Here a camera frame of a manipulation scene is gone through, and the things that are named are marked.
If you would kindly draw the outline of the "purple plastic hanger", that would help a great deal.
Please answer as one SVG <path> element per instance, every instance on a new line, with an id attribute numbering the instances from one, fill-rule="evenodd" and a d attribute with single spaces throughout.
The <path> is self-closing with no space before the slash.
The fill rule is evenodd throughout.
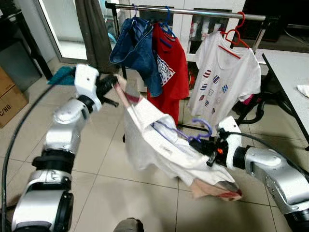
<path id="1" fill-rule="evenodd" d="M 132 21 L 131 21 L 132 25 L 138 25 L 141 27 L 145 27 L 146 25 L 148 25 L 148 22 L 146 22 L 145 20 L 137 16 L 137 13 L 139 10 L 137 9 L 136 5 L 133 3 L 132 6 L 134 10 L 134 14 L 133 14 Z"/>
<path id="2" fill-rule="evenodd" d="M 212 137 L 212 126 L 210 126 L 207 121 L 200 118 L 194 118 L 192 122 L 198 122 L 199 124 L 201 124 L 201 126 L 205 126 L 207 128 L 207 133 L 199 133 L 197 136 L 188 136 L 178 128 L 168 126 L 166 123 L 163 123 L 161 121 L 153 122 L 152 127 L 159 134 L 168 139 L 168 141 L 171 141 L 173 135 L 176 137 L 181 137 L 188 142 L 201 142 L 202 139 Z"/>

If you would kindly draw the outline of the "white garment with pink parts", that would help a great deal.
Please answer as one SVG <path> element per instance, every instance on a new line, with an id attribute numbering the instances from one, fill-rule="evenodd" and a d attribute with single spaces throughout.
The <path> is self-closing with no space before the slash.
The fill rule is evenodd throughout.
<path id="1" fill-rule="evenodd" d="M 194 199 L 242 198 L 241 189 L 225 166 L 208 164 L 210 157 L 192 148 L 190 142 L 195 138 L 179 131 L 172 116 L 160 111 L 123 77 L 114 90 L 126 109 L 125 148 L 134 169 L 143 171 L 153 164 L 168 177 L 183 181 Z"/>

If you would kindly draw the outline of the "blue plastic hanger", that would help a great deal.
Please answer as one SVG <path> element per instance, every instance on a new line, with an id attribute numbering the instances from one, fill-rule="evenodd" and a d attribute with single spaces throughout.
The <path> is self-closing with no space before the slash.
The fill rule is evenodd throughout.
<path id="1" fill-rule="evenodd" d="M 170 16 L 171 16 L 171 13 L 170 13 L 170 10 L 169 10 L 169 7 L 168 6 L 165 6 L 166 8 L 166 19 L 163 21 L 163 22 L 159 22 L 159 26 L 161 28 L 161 30 L 166 33 L 166 35 L 172 40 L 176 40 L 176 35 L 174 35 L 173 31 L 172 31 L 172 28 L 170 28 L 168 22 L 170 21 Z"/>

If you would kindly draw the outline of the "blue denim garment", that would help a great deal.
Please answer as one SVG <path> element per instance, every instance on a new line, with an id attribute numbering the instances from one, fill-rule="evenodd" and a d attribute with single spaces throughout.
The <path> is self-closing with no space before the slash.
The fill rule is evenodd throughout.
<path id="1" fill-rule="evenodd" d="M 151 97 L 163 93 L 157 60 L 152 48 L 153 25 L 139 17 L 127 18 L 110 54 L 110 63 L 136 70 Z"/>

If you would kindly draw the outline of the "teal floor mat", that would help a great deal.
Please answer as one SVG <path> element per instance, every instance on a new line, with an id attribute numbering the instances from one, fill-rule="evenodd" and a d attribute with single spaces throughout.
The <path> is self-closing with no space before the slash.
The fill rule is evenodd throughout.
<path id="1" fill-rule="evenodd" d="M 48 80 L 48 84 L 56 84 L 58 86 L 74 86 L 75 71 L 75 66 L 62 66 L 57 70 L 53 77 Z"/>

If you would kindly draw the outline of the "grey curtain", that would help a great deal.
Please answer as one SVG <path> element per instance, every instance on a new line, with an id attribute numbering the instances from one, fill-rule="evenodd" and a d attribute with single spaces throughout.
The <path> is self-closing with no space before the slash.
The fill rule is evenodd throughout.
<path id="1" fill-rule="evenodd" d="M 88 64 L 100 73 L 117 73 L 119 66 L 110 63 L 112 48 L 100 1 L 75 0 L 75 6 Z"/>

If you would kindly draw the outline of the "red printed t-shirt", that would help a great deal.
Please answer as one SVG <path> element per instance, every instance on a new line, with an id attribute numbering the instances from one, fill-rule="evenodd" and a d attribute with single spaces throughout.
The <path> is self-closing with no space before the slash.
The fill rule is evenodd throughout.
<path id="1" fill-rule="evenodd" d="M 165 32 L 160 23 L 153 24 L 153 53 L 157 60 L 158 79 L 163 91 L 157 97 L 150 93 L 148 101 L 179 123 L 180 101 L 189 97 L 188 63 L 185 51 L 174 35 Z"/>

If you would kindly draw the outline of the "white printed t-shirt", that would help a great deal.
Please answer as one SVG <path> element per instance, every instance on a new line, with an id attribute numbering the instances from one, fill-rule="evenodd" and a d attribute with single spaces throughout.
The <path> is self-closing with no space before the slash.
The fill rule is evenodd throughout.
<path id="1" fill-rule="evenodd" d="M 187 104 L 192 116 L 218 124 L 234 104 L 260 93 L 261 68 L 253 49 L 231 49 L 222 33 L 214 32 L 195 57 L 198 75 Z"/>

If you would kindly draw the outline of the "glass balcony door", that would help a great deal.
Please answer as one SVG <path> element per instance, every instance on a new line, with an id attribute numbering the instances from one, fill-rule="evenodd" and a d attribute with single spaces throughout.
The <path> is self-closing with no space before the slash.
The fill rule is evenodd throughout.
<path id="1" fill-rule="evenodd" d="M 66 62 L 86 61 L 86 46 L 75 0 L 37 0 L 56 56 Z"/>

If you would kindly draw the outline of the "dark grey storage box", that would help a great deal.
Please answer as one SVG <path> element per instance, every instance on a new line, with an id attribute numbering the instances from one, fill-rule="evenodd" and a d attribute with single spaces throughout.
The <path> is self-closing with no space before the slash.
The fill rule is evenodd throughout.
<path id="1" fill-rule="evenodd" d="M 53 77 L 21 10 L 0 17 L 0 68 L 22 91 Z"/>

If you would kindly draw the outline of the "printed brown cardboard box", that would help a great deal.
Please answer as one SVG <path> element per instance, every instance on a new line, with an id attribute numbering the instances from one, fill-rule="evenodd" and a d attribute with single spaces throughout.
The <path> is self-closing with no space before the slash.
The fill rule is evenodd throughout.
<path id="1" fill-rule="evenodd" d="M 0 129 L 4 128 L 27 104 L 25 95 L 0 66 Z"/>

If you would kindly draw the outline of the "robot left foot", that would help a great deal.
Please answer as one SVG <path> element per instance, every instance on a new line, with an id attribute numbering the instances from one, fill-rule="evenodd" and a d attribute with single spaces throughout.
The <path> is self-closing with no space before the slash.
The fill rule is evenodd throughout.
<path id="1" fill-rule="evenodd" d="M 145 230 L 139 219 L 126 218 L 117 223 L 112 232 L 145 232 Z"/>

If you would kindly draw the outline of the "white table black frame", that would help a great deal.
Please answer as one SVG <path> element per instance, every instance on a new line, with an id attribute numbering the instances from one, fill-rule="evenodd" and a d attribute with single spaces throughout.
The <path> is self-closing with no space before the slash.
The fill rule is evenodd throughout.
<path id="1" fill-rule="evenodd" d="M 309 84 L 309 53 L 271 49 L 263 49 L 261 52 L 269 70 L 280 82 L 285 97 L 292 106 L 292 115 L 308 141 L 309 97 L 303 95 L 297 86 Z"/>

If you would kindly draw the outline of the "metal clothes rack black frame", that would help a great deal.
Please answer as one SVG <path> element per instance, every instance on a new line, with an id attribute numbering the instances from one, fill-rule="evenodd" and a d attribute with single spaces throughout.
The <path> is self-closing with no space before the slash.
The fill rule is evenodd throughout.
<path id="1" fill-rule="evenodd" d="M 120 33 L 119 29 L 119 20 L 117 17 L 117 13 L 119 9 L 122 10 L 133 10 L 136 13 L 138 11 L 148 11 L 148 12 L 157 12 L 157 13 L 172 13 L 172 14 L 186 14 L 186 15 L 198 15 L 203 17 L 211 17 L 211 18 L 238 18 L 245 20 L 253 20 L 253 21 L 261 21 L 261 29 L 257 35 L 257 38 L 253 44 L 253 52 L 256 53 L 258 47 L 260 46 L 261 40 L 263 39 L 263 35 L 266 33 L 267 28 L 271 24 L 275 24 L 280 21 L 280 16 L 264 16 L 264 15 L 254 15 L 254 14 L 243 14 L 243 13 L 223 13 L 218 11 L 208 11 L 208 10 L 190 10 L 190 9 L 179 9 L 179 8 L 171 8 L 168 9 L 166 7 L 160 6 L 135 6 L 135 5 L 127 5 L 127 4 L 119 4 L 119 3 L 111 3 L 104 2 L 104 6 L 106 9 L 111 9 L 112 17 L 114 18 L 114 26 L 116 33 Z"/>

